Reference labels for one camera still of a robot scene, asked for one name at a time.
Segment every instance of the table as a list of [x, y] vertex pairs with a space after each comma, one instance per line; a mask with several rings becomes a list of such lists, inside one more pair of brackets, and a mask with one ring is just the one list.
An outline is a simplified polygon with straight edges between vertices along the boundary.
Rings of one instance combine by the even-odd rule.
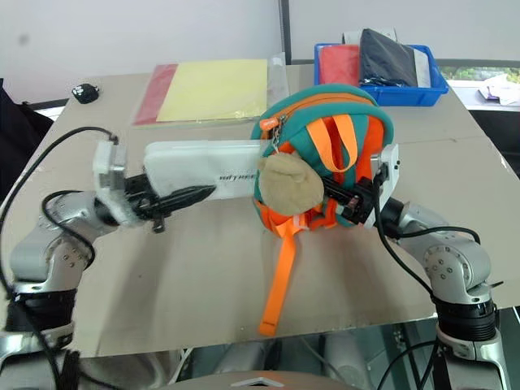
[[[142, 129], [131, 126], [148, 75], [89, 79], [101, 97], [71, 99], [40, 151], [73, 128], [102, 126], [128, 147], [128, 175], [141, 173], [152, 141], [248, 138], [252, 124]], [[288, 67], [292, 92], [312, 83], [312, 66]], [[520, 182], [452, 91], [436, 106], [385, 107], [401, 148], [395, 197], [427, 206], [479, 232], [492, 259], [499, 307], [518, 304]], [[37, 221], [40, 200], [59, 189], [93, 188], [96, 133], [55, 150], [17, 197], [6, 224], [5, 259]], [[278, 336], [432, 316], [429, 296], [385, 252], [376, 232], [335, 227], [298, 235], [298, 255]], [[150, 226], [120, 228], [95, 243], [98, 256], [77, 296], [73, 347], [82, 356], [144, 353], [259, 338], [280, 239], [263, 228], [250, 199], [197, 204]], [[398, 250], [420, 275], [418, 263]]]

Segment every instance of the orange backpack handle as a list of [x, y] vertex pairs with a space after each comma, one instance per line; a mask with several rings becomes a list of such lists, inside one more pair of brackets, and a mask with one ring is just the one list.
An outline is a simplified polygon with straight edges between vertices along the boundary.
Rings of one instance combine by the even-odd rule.
[[327, 131], [327, 126], [323, 119], [317, 119], [307, 125], [307, 132], [310, 139], [314, 143], [314, 147], [318, 151], [319, 157], [323, 165], [331, 172], [346, 172], [358, 160], [358, 141], [356, 140], [356, 132], [350, 115], [333, 115], [332, 118], [336, 122], [341, 142], [349, 153], [349, 165], [347, 167], [337, 167], [332, 157], [332, 142]]

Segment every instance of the small backpack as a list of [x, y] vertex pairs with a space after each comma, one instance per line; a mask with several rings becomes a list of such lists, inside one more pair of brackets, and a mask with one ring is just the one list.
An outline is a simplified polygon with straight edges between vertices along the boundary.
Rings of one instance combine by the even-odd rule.
[[[374, 98], [346, 84], [323, 84], [295, 93], [267, 110], [255, 124], [252, 139], [271, 139], [263, 157], [297, 152], [321, 177], [348, 189], [362, 177], [371, 179], [371, 155], [393, 139], [390, 118]], [[323, 203], [299, 215], [281, 215], [262, 201], [257, 173], [254, 205], [266, 228], [282, 238], [271, 291], [259, 333], [274, 336], [296, 254], [294, 235], [320, 226], [352, 224], [336, 214], [337, 201]]]

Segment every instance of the white paper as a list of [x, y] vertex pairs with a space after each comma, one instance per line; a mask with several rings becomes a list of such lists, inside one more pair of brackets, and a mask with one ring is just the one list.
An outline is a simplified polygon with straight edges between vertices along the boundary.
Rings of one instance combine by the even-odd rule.
[[430, 88], [430, 63], [428, 56], [420, 50], [414, 49], [415, 73], [417, 74], [417, 86], [419, 88]]
[[520, 85], [507, 81], [505, 73], [485, 80], [479, 91], [486, 99], [498, 98], [502, 106], [520, 101]]

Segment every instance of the plush keychain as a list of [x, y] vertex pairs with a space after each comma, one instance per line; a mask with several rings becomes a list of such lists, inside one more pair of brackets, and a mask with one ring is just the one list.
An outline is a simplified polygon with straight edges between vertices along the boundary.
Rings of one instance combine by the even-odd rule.
[[258, 163], [264, 204], [282, 215], [298, 215], [323, 202], [323, 182], [296, 154], [278, 153]]

